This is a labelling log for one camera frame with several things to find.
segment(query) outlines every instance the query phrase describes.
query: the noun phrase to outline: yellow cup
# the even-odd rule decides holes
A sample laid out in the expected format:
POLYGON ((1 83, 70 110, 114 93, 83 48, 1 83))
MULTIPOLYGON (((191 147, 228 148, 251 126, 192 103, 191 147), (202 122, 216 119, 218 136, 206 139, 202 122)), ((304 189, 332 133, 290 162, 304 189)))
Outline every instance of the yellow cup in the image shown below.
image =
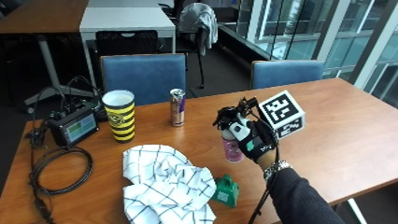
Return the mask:
POLYGON ((118 143, 127 143, 134 138, 134 94, 130 91, 109 91, 103 97, 113 137, 118 143))

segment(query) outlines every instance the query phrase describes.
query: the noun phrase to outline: can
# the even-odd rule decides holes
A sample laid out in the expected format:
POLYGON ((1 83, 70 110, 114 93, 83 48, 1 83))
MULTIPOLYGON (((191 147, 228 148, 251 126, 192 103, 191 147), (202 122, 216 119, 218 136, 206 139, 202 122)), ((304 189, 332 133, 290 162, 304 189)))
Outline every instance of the can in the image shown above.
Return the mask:
POLYGON ((183 125, 184 91, 172 89, 170 91, 170 122, 172 126, 183 125))

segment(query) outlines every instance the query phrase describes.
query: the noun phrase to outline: white towel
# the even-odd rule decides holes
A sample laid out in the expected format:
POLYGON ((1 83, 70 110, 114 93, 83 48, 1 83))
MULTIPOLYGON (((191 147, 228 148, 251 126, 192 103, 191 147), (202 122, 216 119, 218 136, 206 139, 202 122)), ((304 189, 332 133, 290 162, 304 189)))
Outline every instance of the white towel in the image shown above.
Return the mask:
POLYGON ((207 204, 215 183, 207 168, 191 165, 168 146, 143 145, 123 152, 123 212, 130 223, 212 223, 207 204))

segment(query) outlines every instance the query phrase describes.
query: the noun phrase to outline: watch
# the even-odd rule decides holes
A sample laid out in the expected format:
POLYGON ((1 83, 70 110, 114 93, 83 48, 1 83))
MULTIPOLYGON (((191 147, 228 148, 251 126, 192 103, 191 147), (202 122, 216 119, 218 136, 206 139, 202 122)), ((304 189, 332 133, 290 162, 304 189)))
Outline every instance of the watch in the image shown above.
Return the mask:
POLYGON ((264 181, 280 170, 286 168, 292 168, 292 166, 286 161, 276 161, 268 168, 263 171, 263 179, 264 181))

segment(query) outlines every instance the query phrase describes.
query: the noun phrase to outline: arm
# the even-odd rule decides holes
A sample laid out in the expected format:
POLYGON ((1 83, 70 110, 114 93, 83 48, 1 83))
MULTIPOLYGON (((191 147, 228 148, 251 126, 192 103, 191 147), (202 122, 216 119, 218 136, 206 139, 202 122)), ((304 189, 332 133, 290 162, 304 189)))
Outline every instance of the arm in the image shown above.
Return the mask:
MULTIPOLYGON (((262 170, 270 167, 274 163, 274 150, 264 153, 256 163, 262 170)), ((276 173, 270 195, 282 223, 344 223, 294 169, 286 168, 276 173)))

